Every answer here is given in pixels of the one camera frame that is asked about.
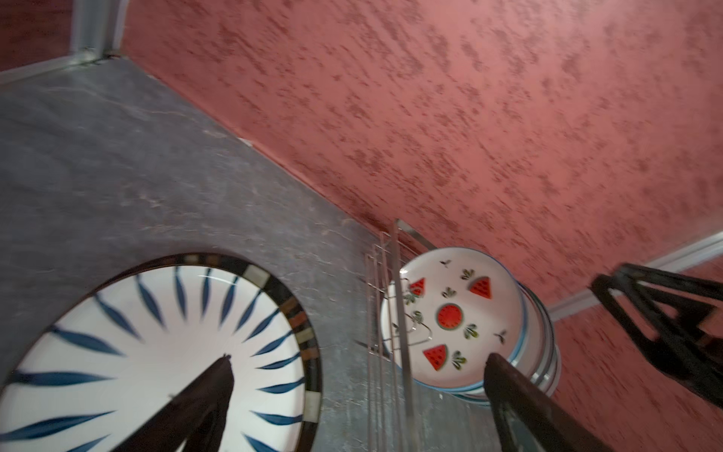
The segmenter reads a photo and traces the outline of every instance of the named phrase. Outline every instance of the red watermelon slice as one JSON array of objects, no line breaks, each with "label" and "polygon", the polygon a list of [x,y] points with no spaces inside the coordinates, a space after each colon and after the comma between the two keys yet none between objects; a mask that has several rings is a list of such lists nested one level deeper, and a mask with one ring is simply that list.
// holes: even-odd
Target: red watermelon slice
[{"label": "red watermelon slice", "polygon": [[435,370],[439,370],[447,362],[447,346],[445,344],[424,350],[422,353]]},{"label": "red watermelon slice", "polygon": [[409,284],[409,291],[415,297],[423,297],[424,296],[424,278],[420,279],[416,283]]},{"label": "red watermelon slice", "polygon": [[492,286],[489,283],[489,276],[482,276],[475,281],[469,287],[469,291],[481,297],[492,299]]},{"label": "red watermelon slice", "polygon": [[464,315],[459,306],[454,303],[444,304],[437,311],[437,323],[445,330],[453,330],[462,323]]}]

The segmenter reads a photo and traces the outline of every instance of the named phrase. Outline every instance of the watermelon patterned plate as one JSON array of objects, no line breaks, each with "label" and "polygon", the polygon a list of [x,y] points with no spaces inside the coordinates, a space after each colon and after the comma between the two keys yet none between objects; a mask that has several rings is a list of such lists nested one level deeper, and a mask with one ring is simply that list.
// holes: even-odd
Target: watermelon patterned plate
[{"label": "watermelon patterned plate", "polygon": [[[413,259],[400,277],[417,382],[444,392],[471,391],[482,387],[487,355],[516,359],[526,304],[515,279],[494,258],[469,248],[439,248]],[[387,349],[392,343],[399,348],[395,302],[392,283],[380,318]],[[400,364],[401,354],[394,357]]]},{"label": "watermelon patterned plate", "polygon": [[231,355],[220,451],[308,452],[321,362],[306,312],[266,270],[188,254],[108,281],[47,329],[0,398],[0,451],[104,452]]}]

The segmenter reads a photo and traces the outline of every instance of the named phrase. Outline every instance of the blue leaf pattern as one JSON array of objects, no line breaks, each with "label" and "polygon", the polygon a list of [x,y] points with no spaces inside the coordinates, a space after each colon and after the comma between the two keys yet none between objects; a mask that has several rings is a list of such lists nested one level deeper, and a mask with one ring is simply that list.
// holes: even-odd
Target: blue leaf pattern
[{"label": "blue leaf pattern", "polygon": [[301,422],[301,420],[304,418],[302,414],[299,416],[281,416],[280,414],[264,414],[264,413],[257,413],[252,412],[253,414],[256,414],[261,419],[265,420],[266,422],[269,422],[270,424],[274,425],[291,425],[296,424],[297,422]]},{"label": "blue leaf pattern", "polygon": [[261,441],[255,440],[248,435],[244,435],[244,437],[246,437],[246,441],[249,442],[256,452],[278,452],[276,449],[272,449],[268,445],[265,445]]},{"label": "blue leaf pattern", "polygon": [[1,441],[18,441],[18,440],[32,440],[35,438],[43,438],[45,436],[53,435],[57,432],[75,427],[76,425],[88,422],[96,417],[105,416],[108,413],[105,412],[99,414],[87,414],[85,416],[66,416],[66,417],[54,417],[53,419],[46,419],[44,421],[36,422],[35,424],[26,425],[17,430],[13,430],[8,433],[0,434]]},{"label": "blue leaf pattern", "polygon": [[244,311],[244,314],[241,315],[241,320],[239,320],[239,324],[236,325],[236,330],[234,330],[234,333],[241,329],[242,326],[246,323],[246,321],[251,317],[251,314],[254,312],[254,306],[256,305],[256,300],[259,298],[259,295],[261,295],[261,289],[259,289],[258,292],[256,292],[256,295],[254,296],[254,299],[251,300],[251,303],[246,307],[246,310]]},{"label": "blue leaf pattern", "polygon": [[282,359],[281,361],[272,362],[271,364],[267,364],[262,367],[257,367],[257,369],[266,369],[266,370],[273,370],[273,369],[280,369],[288,364],[291,364],[292,362],[296,361],[296,358],[301,356],[301,352],[293,355],[291,358],[288,359]]},{"label": "blue leaf pattern", "polygon": [[269,323],[271,323],[271,320],[273,320],[273,318],[278,313],[279,313],[279,310],[276,309],[276,310],[274,310],[274,312],[271,312],[271,314],[268,317],[266,317],[264,320],[261,320],[261,323],[259,323],[257,325],[257,327],[254,328],[254,330],[251,332],[251,334],[249,334],[249,337],[246,338],[246,341],[248,341],[250,338],[257,336],[259,333],[264,331],[266,329],[266,327],[269,326]]},{"label": "blue leaf pattern", "polygon": [[284,335],[281,336],[280,338],[276,339],[274,342],[268,343],[268,344],[267,344],[266,346],[264,346],[261,350],[259,350],[259,351],[257,351],[256,353],[254,353],[253,356],[256,357],[256,356],[258,356],[258,355],[260,355],[260,354],[264,354],[264,353],[268,353],[269,351],[274,351],[274,350],[276,350],[276,349],[278,348],[278,346],[280,346],[281,343],[284,341],[284,339],[288,338],[288,337],[291,336],[292,334],[294,334],[294,332],[293,332],[293,331],[289,331],[287,334],[284,334]]},{"label": "blue leaf pattern", "polygon": [[293,383],[284,383],[281,385],[267,386],[266,388],[259,388],[259,391],[264,391],[269,394],[283,394],[288,393],[292,389],[301,385],[304,382],[304,377],[299,378],[299,381]]},{"label": "blue leaf pattern", "polygon": [[106,439],[110,435],[103,436],[101,438],[98,438],[97,440],[90,441],[86,444],[81,444],[78,447],[74,447],[70,449],[68,452],[88,452],[90,449],[93,448],[94,445],[98,444],[102,440]]},{"label": "blue leaf pattern", "polygon": [[77,345],[84,349],[99,351],[100,353],[117,354],[120,357],[126,356],[112,346],[108,345],[105,341],[96,338],[95,336],[91,336],[90,334],[64,331],[60,329],[57,325],[51,326],[50,332],[63,339],[64,341],[68,341],[69,343]]},{"label": "blue leaf pattern", "polygon": [[140,296],[143,299],[143,304],[145,304],[146,309],[148,309],[148,312],[150,312],[158,324],[162,326],[163,329],[166,329],[166,324],[163,322],[161,310],[158,309],[158,303],[155,302],[153,295],[151,295],[148,289],[143,286],[143,283],[140,282],[140,275],[136,275],[136,284],[138,285],[138,292],[140,292]]},{"label": "blue leaf pattern", "polygon": [[183,320],[186,320],[186,292],[183,290],[179,269],[180,267],[176,266],[176,270],[174,272],[176,274],[176,300],[179,303],[179,309],[181,310],[181,315],[183,315]]},{"label": "blue leaf pattern", "polygon": [[211,295],[211,269],[206,268],[206,277],[203,280],[203,292],[201,293],[201,318],[206,316],[206,309],[208,309],[208,298]]},{"label": "blue leaf pattern", "polygon": [[226,316],[228,316],[228,311],[231,310],[231,306],[234,305],[234,294],[236,293],[236,282],[238,280],[239,277],[236,276],[234,278],[234,282],[231,283],[231,287],[229,287],[226,292],[226,298],[223,300],[223,306],[221,307],[221,320],[218,322],[219,328],[223,325],[223,321],[226,320]]},{"label": "blue leaf pattern", "polygon": [[15,370],[10,374],[8,383],[32,386],[71,386],[103,380],[112,380],[112,378],[80,372],[25,373],[20,370]]},{"label": "blue leaf pattern", "polygon": [[120,311],[104,302],[103,299],[101,299],[100,294],[95,294],[93,298],[95,299],[95,302],[98,303],[98,306],[100,306],[103,314],[107,315],[108,318],[111,319],[111,322],[118,325],[120,328],[125,330],[128,334],[135,337],[139,341],[142,341],[138,332],[135,330],[135,328],[133,328],[133,325],[131,325],[131,323],[123,316],[123,314],[121,314]]}]

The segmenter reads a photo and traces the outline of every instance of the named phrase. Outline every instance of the pink textured wall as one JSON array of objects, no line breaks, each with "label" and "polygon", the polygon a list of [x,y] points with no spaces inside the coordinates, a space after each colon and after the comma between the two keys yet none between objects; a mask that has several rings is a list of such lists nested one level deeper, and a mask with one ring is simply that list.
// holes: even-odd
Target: pink textured wall
[{"label": "pink textured wall", "polygon": [[124,47],[355,218],[547,302],[723,225],[718,0],[139,0]]},{"label": "pink textured wall", "polygon": [[0,71],[70,52],[73,0],[0,0]]},{"label": "pink textured wall", "polygon": [[[723,281],[723,258],[686,273]],[[723,312],[704,326],[723,336]],[[562,377],[554,400],[617,452],[723,451],[723,411],[648,364],[605,308],[557,322],[556,333]]]}]

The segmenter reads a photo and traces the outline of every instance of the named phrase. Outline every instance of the wire rack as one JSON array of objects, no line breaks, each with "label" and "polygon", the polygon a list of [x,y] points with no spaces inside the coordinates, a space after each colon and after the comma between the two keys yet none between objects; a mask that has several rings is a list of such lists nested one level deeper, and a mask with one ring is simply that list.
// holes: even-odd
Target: wire rack
[{"label": "wire rack", "polygon": [[[382,304],[386,288],[394,282],[402,299],[399,270],[411,259],[436,247],[406,222],[397,219],[391,233],[365,256],[367,282],[367,451],[497,451],[497,433],[489,410],[467,404],[448,394],[415,385],[409,364],[406,334],[395,335],[398,346],[383,344],[379,328],[381,309],[397,309],[399,331],[414,322],[403,303]],[[391,312],[385,316],[391,322]],[[395,362],[399,360],[401,368]]]}]

